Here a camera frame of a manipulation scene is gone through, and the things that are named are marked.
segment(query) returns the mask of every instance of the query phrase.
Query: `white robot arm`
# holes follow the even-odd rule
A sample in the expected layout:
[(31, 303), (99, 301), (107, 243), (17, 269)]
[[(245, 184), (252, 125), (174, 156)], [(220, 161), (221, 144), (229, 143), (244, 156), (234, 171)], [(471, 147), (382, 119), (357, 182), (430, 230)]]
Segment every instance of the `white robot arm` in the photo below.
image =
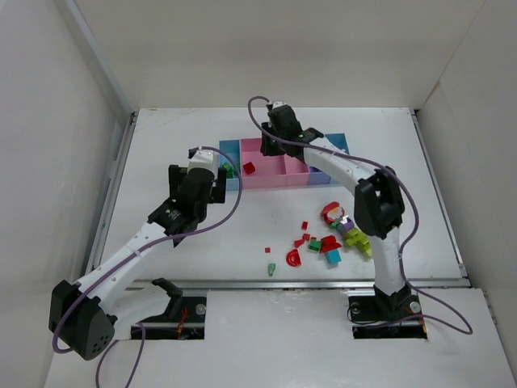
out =
[[(326, 137), (319, 137), (310, 144), (332, 152), (343, 152), (332, 145)], [(340, 182), (352, 194), (361, 180), (367, 180), (375, 174), (375, 171), (364, 163), (336, 158), (333, 154), (312, 148), (304, 148), (304, 160), (309, 166), (316, 167)], [(395, 227), (386, 234), (385, 239), (370, 237), (375, 264), (375, 286), (389, 296), (406, 285), (398, 264), (399, 234), (399, 228)]]

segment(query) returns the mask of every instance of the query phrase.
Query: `black bracket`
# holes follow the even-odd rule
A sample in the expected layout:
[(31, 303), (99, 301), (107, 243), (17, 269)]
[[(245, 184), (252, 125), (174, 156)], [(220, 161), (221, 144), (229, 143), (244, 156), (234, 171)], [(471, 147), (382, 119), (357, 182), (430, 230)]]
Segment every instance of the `black bracket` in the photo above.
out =
[[(302, 130), (300, 121), (296, 118), (296, 114), (289, 105), (282, 105), (277, 108), (268, 107), (267, 113), (270, 123), (262, 123), (262, 128), (283, 140), (295, 141), (296, 143), (309, 144), (318, 137), (324, 137), (323, 133), (314, 128)], [(303, 147), (299, 145), (280, 144), (276, 140), (271, 139), (263, 133), (260, 152), (264, 156), (279, 156), (287, 154), (300, 161), (304, 161)]]
[(348, 297), (353, 323), (392, 322), (413, 314), (410, 305), (418, 302), (418, 296), (411, 294), (407, 285), (390, 296), (375, 286), (373, 289), (375, 295)]
[[(78, 285), (63, 280), (54, 287), (50, 301), (48, 328), (53, 333), (61, 317), (74, 303), (81, 292)], [(96, 358), (108, 346), (115, 329), (116, 316), (104, 313), (98, 297), (86, 297), (66, 320), (59, 338), (84, 360)]]
[(376, 170), (370, 178), (360, 179), (354, 197), (355, 223), (368, 236), (385, 239), (391, 229), (402, 223), (405, 208), (401, 189), (385, 171)]

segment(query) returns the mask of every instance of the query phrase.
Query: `green lego brick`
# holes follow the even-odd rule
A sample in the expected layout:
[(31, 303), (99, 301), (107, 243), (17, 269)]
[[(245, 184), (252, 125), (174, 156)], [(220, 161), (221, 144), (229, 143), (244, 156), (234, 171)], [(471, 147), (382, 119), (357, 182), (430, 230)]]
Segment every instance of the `green lego brick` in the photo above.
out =
[(353, 228), (351, 230), (348, 230), (345, 233), (345, 238), (344, 238), (345, 239), (345, 243), (349, 247), (353, 247), (357, 243), (358, 237), (359, 237), (359, 229)]
[(275, 269), (276, 269), (276, 264), (271, 263), (271, 264), (267, 265), (267, 273), (269, 273), (269, 276), (273, 276)]
[(339, 223), (343, 220), (343, 217), (339, 218), (337, 221), (334, 221), (330, 224), (331, 229), (336, 229), (336, 226), (339, 225)]
[(310, 242), (309, 242), (309, 249), (311, 251), (319, 252), (321, 248), (322, 248), (322, 242), (321, 241), (310, 240)]

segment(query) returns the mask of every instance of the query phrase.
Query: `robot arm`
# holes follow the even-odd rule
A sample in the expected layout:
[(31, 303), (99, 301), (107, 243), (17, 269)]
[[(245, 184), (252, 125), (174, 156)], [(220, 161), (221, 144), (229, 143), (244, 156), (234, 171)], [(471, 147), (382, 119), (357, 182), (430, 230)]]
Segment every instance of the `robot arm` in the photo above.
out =
[(362, 162), (336, 157), (335, 154), (342, 154), (343, 151), (332, 145), (323, 133), (316, 129), (302, 130), (294, 111), (287, 104), (269, 103), (267, 110), (269, 121), (262, 123), (263, 132), (285, 141), (317, 148), (282, 144), (263, 134), (262, 154), (287, 154), (297, 158), (325, 172), (354, 195), (355, 223), (371, 237), (376, 297), (379, 304), (386, 306), (388, 310), (396, 309), (401, 301), (410, 295), (410, 290), (402, 278), (398, 260), (398, 227), (402, 223), (401, 215), (404, 212), (400, 188), (384, 171), (374, 171)]
[[(332, 145), (326, 137), (319, 137), (310, 144), (342, 153), (342, 150)], [(324, 171), (340, 182), (352, 194), (361, 182), (368, 181), (376, 174), (364, 163), (336, 158), (333, 154), (312, 148), (304, 148), (304, 160), (309, 166)], [(391, 296), (406, 285), (398, 265), (399, 229), (391, 229), (384, 239), (373, 235), (370, 241), (375, 264), (375, 286), (385, 295)]]
[(225, 202), (226, 170), (216, 170), (213, 156), (212, 151), (198, 150), (189, 155), (188, 167), (169, 166), (170, 196), (140, 231), (93, 272), (73, 285), (63, 280), (54, 288), (49, 329), (54, 332), (75, 304), (59, 338), (83, 359), (97, 357), (115, 335), (118, 339), (127, 336), (131, 324), (164, 312), (172, 317), (178, 311), (183, 294), (164, 279), (120, 297), (147, 266), (160, 259), (153, 253), (155, 244), (170, 240), (171, 247), (176, 247), (204, 221), (208, 204)]

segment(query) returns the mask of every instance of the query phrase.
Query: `lego brick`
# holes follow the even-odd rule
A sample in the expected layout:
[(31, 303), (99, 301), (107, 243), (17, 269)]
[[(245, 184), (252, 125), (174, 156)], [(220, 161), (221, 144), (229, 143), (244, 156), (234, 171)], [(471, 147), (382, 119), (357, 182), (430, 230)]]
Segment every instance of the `lego brick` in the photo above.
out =
[(330, 244), (333, 244), (333, 243), (336, 243), (336, 237), (333, 236), (332, 234), (329, 235), (329, 236), (326, 236), (324, 238), (322, 238), (322, 244), (325, 246), (325, 245), (330, 245)]
[(341, 255), (336, 250), (326, 252), (325, 258), (328, 264), (337, 264), (341, 261)]
[(322, 248), (322, 242), (321, 241), (317, 241), (316, 239), (310, 240), (309, 249), (311, 251), (319, 252), (321, 248)]
[(323, 245), (320, 249), (320, 253), (334, 251), (336, 249), (339, 249), (340, 247), (342, 247), (342, 245), (339, 242), (333, 242), (331, 244)]
[(339, 218), (338, 220), (336, 220), (336, 221), (332, 222), (332, 223), (329, 225), (329, 227), (330, 227), (331, 229), (336, 229), (336, 228), (338, 227), (338, 225), (340, 225), (340, 224), (341, 224), (341, 221), (342, 221), (342, 218)]
[(273, 276), (273, 273), (275, 273), (275, 269), (276, 269), (276, 264), (270, 263), (267, 265), (267, 273), (269, 274), (269, 276)]
[(335, 208), (325, 213), (323, 219), (327, 224), (332, 225), (335, 222), (341, 221), (343, 217), (345, 217), (345, 209), (343, 209), (341, 206), (336, 206)]
[(285, 261), (291, 266), (291, 267), (300, 267), (301, 266), (301, 259), (300, 259), (300, 253), (298, 253), (297, 249), (293, 249), (288, 253), (288, 255), (285, 258)]
[(244, 166), (242, 166), (242, 169), (244, 170), (244, 172), (249, 175), (249, 174), (253, 174), (256, 170), (255, 170), (255, 166), (253, 165), (252, 162), (248, 162), (246, 163)]
[(322, 212), (320, 213), (320, 216), (324, 217), (330, 210), (332, 210), (333, 208), (337, 208), (338, 206), (339, 202), (330, 202), (323, 208)]

